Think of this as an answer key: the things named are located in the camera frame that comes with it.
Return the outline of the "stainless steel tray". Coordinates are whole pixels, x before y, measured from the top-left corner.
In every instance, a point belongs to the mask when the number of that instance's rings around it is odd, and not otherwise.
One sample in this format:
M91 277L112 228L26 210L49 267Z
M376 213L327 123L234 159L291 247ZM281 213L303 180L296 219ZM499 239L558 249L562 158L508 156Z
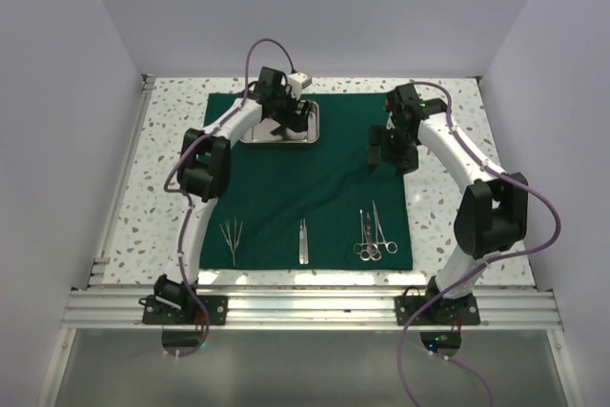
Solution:
M273 144L273 145L311 145L319 138L319 104L313 100L307 100L311 109L307 118L307 129L296 132L281 126L277 121L266 118L259 124L247 131L240 141L244 144Z

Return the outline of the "green surgical cloth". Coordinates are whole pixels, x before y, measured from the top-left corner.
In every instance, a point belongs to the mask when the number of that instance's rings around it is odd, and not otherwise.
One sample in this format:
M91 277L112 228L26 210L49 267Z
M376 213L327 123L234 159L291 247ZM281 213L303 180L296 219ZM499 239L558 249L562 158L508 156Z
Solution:
M299 221L306 219L309 268L391 270L413 268L402 176L382 163L368 173L369 129L386 123L381 93L316 94L320 134L311 145L236 143L231 181L215 206L202 243L202 269L298 269ZM374 218L376 202L385 237L398 251L363 261L359 211ZM243 223L236 266L220 230Z

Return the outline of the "small steel hemostat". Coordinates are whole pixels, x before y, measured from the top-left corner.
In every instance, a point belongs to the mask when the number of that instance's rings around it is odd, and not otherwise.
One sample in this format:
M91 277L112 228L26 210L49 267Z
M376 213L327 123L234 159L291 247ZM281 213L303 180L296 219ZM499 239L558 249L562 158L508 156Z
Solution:
M365 221L365 214L359 211L360 241L355 243L353 251L363 261L371 261L376 257L377 248L371 239L370 227Z

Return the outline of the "long steel hemostat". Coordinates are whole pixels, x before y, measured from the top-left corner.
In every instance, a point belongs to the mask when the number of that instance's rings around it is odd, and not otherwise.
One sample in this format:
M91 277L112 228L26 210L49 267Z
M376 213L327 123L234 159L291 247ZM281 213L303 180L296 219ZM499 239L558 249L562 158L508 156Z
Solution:
M388 254L395 254L398 251L398 246L395 241L389 241L383 232L376 202L372 201L374 221L376 226L376 244L382 246Z

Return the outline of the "steel surgical scissors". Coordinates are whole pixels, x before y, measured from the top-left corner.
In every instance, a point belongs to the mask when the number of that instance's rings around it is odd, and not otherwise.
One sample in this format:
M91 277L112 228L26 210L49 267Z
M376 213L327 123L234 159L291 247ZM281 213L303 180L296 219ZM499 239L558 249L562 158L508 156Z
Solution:
M371 260L371 261L379 261L382 258L382 254L381 254L380 249L378 248L377 244L373 240L372 220L371 220L371 217L370 217L369 214L365 215L365 221L366 221L367 225L370 227L369 231L371 232L371 239L372 239L373 243L376 245L376 248L377 248L376 257L373 260Z

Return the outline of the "steel scalpel handle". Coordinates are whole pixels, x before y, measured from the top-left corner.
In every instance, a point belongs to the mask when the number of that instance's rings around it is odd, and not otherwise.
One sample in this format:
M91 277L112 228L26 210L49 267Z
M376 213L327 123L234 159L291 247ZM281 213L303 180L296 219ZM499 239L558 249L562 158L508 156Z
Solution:
M306 219L302 219L302 264L309 264L309 239L308 239L308 228L306 224Z
M305 261L304 245L305 245L305 234L304 234L303 219L301 218L299 221L299 242L298 242L298 260L299 260L300 265L303 265L304 261Z

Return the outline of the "steel forceps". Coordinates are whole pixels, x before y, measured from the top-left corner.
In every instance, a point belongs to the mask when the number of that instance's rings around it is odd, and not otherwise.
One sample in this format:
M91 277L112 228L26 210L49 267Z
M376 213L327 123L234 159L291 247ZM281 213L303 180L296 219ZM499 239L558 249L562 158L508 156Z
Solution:
M243 229L243 223L238 221L236 218L234 219L234 230L233 230L233 238L232 238L232 263L233 266L236 266L236 255L237 249L240 245L241 234Z
M221 233L222 233L223 238L225 240L225 243L228 245L228 248L229 248L230 253L231 253L232 264L235 267L236 266L236 258L235 258L235 255L236 255L236 246L235 246L236 239L232 236L230 221L227 220L227 221L221 223L220 224L220 230L221 230Z

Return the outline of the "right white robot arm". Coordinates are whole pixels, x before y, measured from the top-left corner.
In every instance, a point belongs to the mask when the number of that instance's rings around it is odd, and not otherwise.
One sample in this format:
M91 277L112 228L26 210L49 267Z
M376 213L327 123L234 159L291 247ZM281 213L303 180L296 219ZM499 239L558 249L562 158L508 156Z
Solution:
M454 179L461 201L454 220L457 242L446 264L429 281L411 321L450 324L469 309L473 288L493 257L511 249L526 235L528 182L522 173L507 173L470 141L440 99L390 96L385 125L369 130L369 169L382 162L400 175L419 166L425 147Z

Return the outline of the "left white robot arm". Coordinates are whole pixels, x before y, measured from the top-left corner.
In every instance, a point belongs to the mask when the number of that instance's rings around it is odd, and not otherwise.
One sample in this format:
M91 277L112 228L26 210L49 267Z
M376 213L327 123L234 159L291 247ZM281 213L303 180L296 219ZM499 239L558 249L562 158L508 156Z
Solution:
M175 259L154 284L150 311L161 306L180 324L207 313L194 289L203 238L214 207L231 181L232 147L265 119L294 132L307 131L312 103L303 99L302 93L311 83L312 77L304 72L286 74L264 67L214 122L185 132L178 162L164 183L164 191L182 195L188 207Z

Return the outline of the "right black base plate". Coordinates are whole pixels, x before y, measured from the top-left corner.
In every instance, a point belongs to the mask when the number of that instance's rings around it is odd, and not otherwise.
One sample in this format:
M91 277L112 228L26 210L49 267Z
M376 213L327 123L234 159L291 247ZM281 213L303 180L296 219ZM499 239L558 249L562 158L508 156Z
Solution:
M433 290L421 290L408 286L394 297L396 323L405 325L417 311L435 294ZM473 294L458 299L440 298L418 314L412 326L477 326L481 323L478 303Z

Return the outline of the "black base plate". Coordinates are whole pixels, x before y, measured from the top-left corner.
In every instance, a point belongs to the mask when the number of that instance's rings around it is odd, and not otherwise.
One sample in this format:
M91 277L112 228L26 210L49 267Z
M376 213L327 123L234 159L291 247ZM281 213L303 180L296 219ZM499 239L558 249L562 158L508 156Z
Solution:
M435 294L433 290L421 290L408 286L394 297L396 323L405 325L417 311ZM458 299L440 298L418 314L412 326L477 326L481 323L478 303L473 294Z
M146 325L211 325L223 326L229 311L229 299L224 295L200 295L199 301L208 311L205 316L200 306L192 299L185 310L156 299L154 295L141 297L138 304L144 308L142 323Z

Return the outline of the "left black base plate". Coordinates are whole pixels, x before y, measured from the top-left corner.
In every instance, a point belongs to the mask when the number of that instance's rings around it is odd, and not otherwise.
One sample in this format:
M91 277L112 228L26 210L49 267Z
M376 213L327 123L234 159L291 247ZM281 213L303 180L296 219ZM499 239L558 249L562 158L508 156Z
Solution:
M224 295L200 295L199 301L208 311L205 316L200 306L192 299L185 310L156 299L154 295L141 297L138 304L144 308L142 323L146 325L211 325L223 326L229 311L229 299Z

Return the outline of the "aluminium rail frame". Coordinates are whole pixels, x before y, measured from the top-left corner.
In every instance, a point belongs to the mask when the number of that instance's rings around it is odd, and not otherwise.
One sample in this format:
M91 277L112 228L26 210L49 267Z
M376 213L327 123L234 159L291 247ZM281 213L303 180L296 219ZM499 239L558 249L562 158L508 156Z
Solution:
M178 227L173 214L147 215L135 197L135 187L147 176L160 174L160 166L153 162L153 137L168 139L187 127L184 118L162 127L161 115L175 112L184 117L188 97L202 104L213 93L236 89L237 81L228 77L147 78L112 218L87 286L69 296L38 398L40 405L56 405L67 386L67 367L75 358L79 331L147 331L137 299L152 289L161 274ZM396 331L391 298L403 286L424 286L455 247L449 229L458 187L434 154L423 152L420 160L418 171L404 180L404 205L413 237L412 271L204 270L199 275L203 292L217 291L229 299L223 334L246 330ZM545 366L559 380L560 401L580 406L583 398L556 297L537 287L530 264L512 259L488 269L476 287L476 296L482 331L541 333L549 353Z

